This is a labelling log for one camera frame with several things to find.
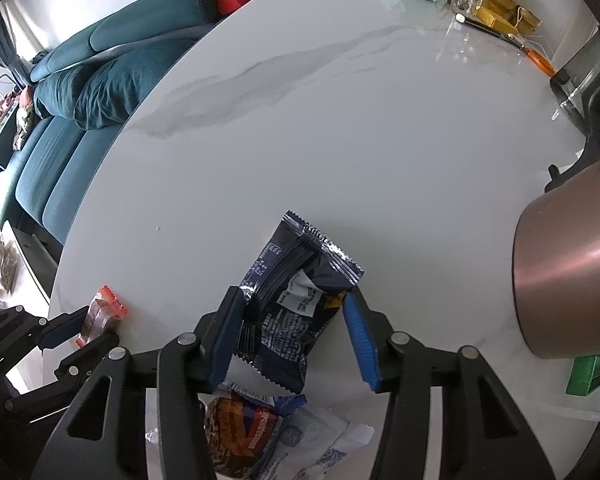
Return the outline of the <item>small brown candy bar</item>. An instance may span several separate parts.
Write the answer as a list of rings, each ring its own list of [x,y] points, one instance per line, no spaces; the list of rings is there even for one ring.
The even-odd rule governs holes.
[[[76,346],[83,348],[104,333],[115,333],[128,313],[114,291],[107,285],[102,286],[88,306]]]

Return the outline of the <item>silver blue cookie bag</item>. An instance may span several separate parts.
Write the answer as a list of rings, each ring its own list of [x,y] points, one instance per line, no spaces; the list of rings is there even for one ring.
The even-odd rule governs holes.
[[[273,454],[286,420],[306,405],[304,394],[259,396],[222,384],[206,403],[204,433],[214,471],[255,479]]]

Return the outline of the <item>white long snack packet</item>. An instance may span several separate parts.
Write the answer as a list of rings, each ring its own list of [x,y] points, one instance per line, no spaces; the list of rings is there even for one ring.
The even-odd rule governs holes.
[[[306,404],[286,418],[256,479],[324,479],[329,469],[370,443],[375,429]]]

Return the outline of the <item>dark blue snack packet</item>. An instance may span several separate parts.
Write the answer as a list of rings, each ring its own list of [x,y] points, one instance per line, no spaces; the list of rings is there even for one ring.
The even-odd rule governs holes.
[[[323,232],[286,211],[239,285],[246,306],[234,355],[301,392],[309,353],[363,275]]]

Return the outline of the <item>green tray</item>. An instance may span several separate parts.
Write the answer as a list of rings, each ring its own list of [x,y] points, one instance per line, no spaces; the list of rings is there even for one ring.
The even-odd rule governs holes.
[[[597,388],[600,388],[600,356],[575,358],[566,393],[570,396],[588,396]]]

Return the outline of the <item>copper and black thermos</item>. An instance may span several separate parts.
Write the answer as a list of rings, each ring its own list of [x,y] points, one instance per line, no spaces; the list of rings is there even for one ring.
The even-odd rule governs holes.
[[[600,160],[531,202],[516,227],[518,323],[539,358],[600,354]]]

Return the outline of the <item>teal sofa cushion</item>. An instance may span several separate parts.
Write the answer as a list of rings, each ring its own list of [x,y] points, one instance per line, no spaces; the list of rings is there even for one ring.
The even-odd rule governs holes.
[[[191,39],[146,44],[100,66],[76,100],[73,120],[83,130],[124,124],[194,44]]]

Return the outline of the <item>teal sofa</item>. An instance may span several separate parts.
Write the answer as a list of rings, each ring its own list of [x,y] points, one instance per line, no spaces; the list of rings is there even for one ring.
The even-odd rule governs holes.
[[[35,64],[34,126],[0,161],[0,229],[32,221],[64,244],[123,125],[219,19],[216,0],[136,0]]]

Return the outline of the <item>dark glass kettle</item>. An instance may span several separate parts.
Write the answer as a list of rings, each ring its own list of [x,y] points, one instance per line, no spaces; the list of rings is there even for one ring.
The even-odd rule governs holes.
[[[544,192],[563,185],[600,161],[600,30],[550,78],[550,88],[566,114],[584,136],[582,153],[567,169],[548,167],[550,182]]]

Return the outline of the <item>yellow box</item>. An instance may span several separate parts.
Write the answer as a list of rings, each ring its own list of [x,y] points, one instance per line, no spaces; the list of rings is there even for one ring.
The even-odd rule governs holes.
[[[485,6],[479,6],[474,12],[475,18],[481,22],[483,25],[486,25],[502,35],[519,35],[519,30],[516,27],[509,23],[506,18],[503,18],[500,14],[494,13],[492,10],[486,8]]]

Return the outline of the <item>black remote stick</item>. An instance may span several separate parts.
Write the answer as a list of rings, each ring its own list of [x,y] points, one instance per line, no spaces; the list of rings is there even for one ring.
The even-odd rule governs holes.
[[[496,30],[493,27],[490,27],[486,24],[483,24],[477,20],[474,20],[473,18],[468,18],[468,16],[461,14],[461,13],[457,13],[455,14],[455,21],[457,21],[457,23],[463,24],[463,25],[467,25],[473,29],[477,29],[480,30],[480,32],[484,32],[485,34],[488,34],[492,37],[501,39],[505,42],[508,42],[509,44],[512,44],[513,46],[516,47],[520,47],[521,43],[518,41],[518,39],[511,35],[511,34],[503,34],[502,32],[499,32],[498,30]]]

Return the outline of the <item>stack of gold bowls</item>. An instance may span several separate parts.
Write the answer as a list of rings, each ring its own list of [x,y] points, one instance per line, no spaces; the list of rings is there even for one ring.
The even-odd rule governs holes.
[[[505,18],[524,36],[534,34],[542,23],[531,11],[524,8],[518,0],[484,0],[483,5]]]

